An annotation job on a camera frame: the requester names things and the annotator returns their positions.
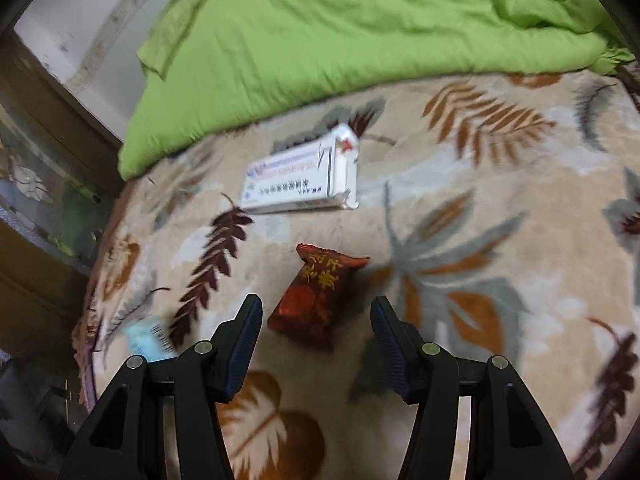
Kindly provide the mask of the wooden cabinet with glass door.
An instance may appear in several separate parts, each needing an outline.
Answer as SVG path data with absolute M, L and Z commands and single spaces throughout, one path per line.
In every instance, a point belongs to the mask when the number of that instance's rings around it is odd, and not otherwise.
M 89 273 L 124 187 L 118 141 L 11 32 L 1 38 L 1 348 L 73 356 Z

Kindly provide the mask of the light blue tissue pack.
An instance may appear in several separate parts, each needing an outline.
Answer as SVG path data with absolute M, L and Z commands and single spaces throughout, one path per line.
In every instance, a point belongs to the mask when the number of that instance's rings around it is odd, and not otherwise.
M 131 323 L 125 328 L 125 335 L 130 353 L 143 356 L 150 363 L 177 356 L 166 327 L 156 315 Z

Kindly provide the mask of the leaf pattern beige blanket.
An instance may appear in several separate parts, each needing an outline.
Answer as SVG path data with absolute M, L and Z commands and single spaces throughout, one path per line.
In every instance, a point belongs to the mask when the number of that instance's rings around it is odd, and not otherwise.
M 339 124 L 359 140 L 354 210 L 252 214 L 247 166 Z M 298 244 L 369 257 L 333 350 L 268 327 Z M 248 294 L 265 324 L 242 391 L 220 408 L 240 479 L 393 479 L 414 408 L 388 384 L 369 318 L 383 295 L 455 356 L 501 354 L 579 479 L 615 477 L 639 432 L 639 115 L 623 84 L 564 75 L 376 87 L 214 134 L 126 187 L 74 345 L 85 404 L 158 316 L 176 350 Z

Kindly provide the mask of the white medicine box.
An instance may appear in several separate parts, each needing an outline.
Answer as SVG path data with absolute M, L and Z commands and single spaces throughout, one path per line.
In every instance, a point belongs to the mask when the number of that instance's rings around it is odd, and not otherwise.
M 359 140 L 339 124 L 314 142 L 247 166 L 241 208 L 252 214 L 359 206 Z

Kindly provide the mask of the green quilt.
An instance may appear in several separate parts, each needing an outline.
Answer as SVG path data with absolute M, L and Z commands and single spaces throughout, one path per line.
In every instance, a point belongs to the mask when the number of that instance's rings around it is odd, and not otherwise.
M 124 180 L 211 133 L 330 96 L 451 74 L 613 73 L 599 0 L 169 0 L 139 49 Z

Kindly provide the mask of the dark red snack packet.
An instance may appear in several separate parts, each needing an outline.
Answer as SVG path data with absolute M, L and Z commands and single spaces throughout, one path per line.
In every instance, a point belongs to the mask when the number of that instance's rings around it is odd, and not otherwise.
M 303 266 L 268 318 L 268 327 L 305 348 L 332 351 L 344 298 L 370 258 L 309 244 L 298 244 L 296 252 Z

